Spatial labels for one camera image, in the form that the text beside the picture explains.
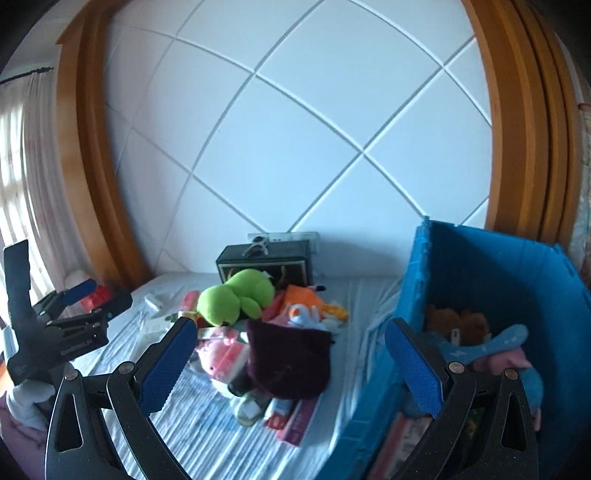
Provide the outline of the red plastic bag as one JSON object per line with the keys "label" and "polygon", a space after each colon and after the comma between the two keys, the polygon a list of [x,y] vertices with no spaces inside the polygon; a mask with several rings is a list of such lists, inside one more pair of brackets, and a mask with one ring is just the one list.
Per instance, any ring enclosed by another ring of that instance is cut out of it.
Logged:
{"label": "red plastic bag", "polygon": [[80,301],[80,304],[85,312],[91,312],[112,298],[112,291],[108,287],[99,284],[90,295]]}

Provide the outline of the pink tissue pack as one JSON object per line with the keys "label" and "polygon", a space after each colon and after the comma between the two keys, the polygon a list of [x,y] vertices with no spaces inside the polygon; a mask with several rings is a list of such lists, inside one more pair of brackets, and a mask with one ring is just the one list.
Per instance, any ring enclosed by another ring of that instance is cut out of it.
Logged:
{"label": "pink tissue pack", "polygon": [[250,347],[240,342],[225,345],[225,350],[213,362],[211,377],[215,381],[229,384],[249,361]]}

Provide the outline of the black gift box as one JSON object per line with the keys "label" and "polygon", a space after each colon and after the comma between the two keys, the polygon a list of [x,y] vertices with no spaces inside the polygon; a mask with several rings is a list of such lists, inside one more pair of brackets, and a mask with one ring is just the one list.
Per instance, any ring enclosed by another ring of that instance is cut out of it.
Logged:
{"label": "black gift box", "polygon": [[239,271],[254,269],[266,272],[276,288],[315,284],[308,240],[271,241],[256,236],[249,244],[226,246],[215,265],[222,282]]}

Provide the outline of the pink pig plush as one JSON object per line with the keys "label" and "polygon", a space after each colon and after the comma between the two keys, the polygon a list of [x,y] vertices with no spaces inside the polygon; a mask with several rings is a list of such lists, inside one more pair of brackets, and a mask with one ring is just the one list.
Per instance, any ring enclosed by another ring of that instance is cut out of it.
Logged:
{"label": "pink pig plush", "polygon": [[215,327],[205,329],[204,335],[199,335],[197,354],[201,368],[211,376],[213,362],[225,350],[225,345],[243,341],[240,332],[229,327]]}

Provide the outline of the green plush toy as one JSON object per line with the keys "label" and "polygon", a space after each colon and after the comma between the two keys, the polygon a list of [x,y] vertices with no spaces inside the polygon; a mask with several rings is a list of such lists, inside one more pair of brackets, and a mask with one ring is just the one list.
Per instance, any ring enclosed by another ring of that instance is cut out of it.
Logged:
{"label": "green plush toy", "polygon": [[273,303],[273,283],[266,273],[245,269],[221,285],[202,291],[197,300],[197,313],[214,327],[231,326],[240,318],[259,320],[263,310]]}

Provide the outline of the blue plastic crate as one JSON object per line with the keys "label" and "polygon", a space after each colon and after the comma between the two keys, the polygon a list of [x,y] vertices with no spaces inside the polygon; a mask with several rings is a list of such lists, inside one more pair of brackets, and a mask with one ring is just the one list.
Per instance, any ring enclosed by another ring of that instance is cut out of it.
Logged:
{"label": "blue plastic crate", "polygon": [[[511,367],[537,374],[538,396],[529,401],[538,448],[535,479],[557,478],[590,430],[590,293],[563,250],[425,220],[386,329],[391,320],[402,318],[415,332],[440,335],[426,329],[429,306],[483,314],[490,327],[485,341],[515,324],[528,328],[521,347],[471,366],[493,375]],[[412,396],[385,340],[360,403],[320,477],[366,478],[406,395]]]}

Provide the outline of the roll of tape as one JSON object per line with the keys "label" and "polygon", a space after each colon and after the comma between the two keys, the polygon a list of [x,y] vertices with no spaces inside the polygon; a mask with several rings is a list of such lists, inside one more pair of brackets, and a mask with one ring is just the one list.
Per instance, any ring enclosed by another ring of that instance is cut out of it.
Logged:
{"label": "roll of tape", "polygon": [[252,390],[239,399],[233,414],[242,427],[251,427],[263,418],[270,405],[270,396],[260,391]]}

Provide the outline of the brown plush toy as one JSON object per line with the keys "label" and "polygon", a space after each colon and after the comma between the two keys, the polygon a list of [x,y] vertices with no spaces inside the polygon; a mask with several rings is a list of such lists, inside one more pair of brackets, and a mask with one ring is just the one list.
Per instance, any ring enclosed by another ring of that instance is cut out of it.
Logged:
{"label": "brown plush toy", "polygon": [[486,317],[481,313],[472,313],[470,310],[457,313],[450,308],[437,309],[429,306],[425,317],[426,329],[448,340],[452,339],[452,333],[457,330],[461,346],[480,345],[490,334]]}

